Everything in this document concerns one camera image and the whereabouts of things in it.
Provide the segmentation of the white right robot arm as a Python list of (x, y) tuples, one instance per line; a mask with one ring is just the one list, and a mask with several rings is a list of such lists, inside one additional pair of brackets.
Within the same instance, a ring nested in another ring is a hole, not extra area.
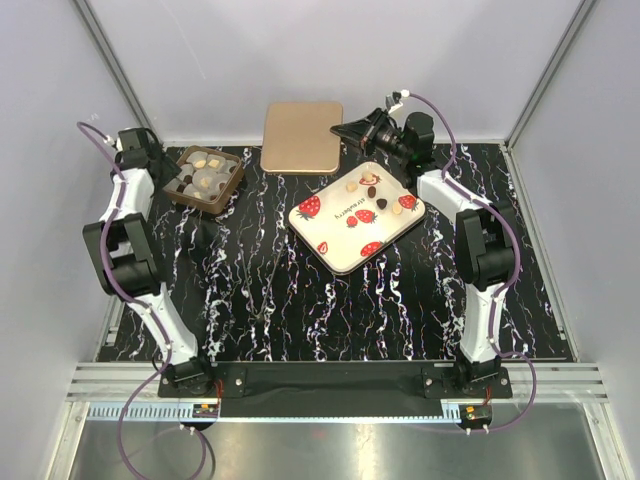
[(472, 193), (432, 157), (433, 118), (409, 114), (402, 128), (388, 111), (334, 125), (330, 132), (371, 156), (398, 161), (400, 181), (454, 223), (454, 258), (466, 288), (465, 326), (447, 377), (466, 396), (476, 396), (499, 376), (499, 327), (506, 293), (520, 271), (521, 254), (511, 207)]

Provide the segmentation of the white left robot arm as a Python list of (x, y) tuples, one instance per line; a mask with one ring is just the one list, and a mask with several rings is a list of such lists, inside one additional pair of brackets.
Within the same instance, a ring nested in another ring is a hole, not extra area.
[(101, 288), (135, 312), (151, 333), (162, 358), (156, 367), (162, 384), (176, 396), (206, 395), (215, 386), (216, 372), (171, 300), (148, 225), (152, 200), (177, 178), (179, 168), (146, 127), (122, 130), (115, 139), (85, 122), (77, 127), (111, 167), (108, 206), (98, 221), (82, 229)]

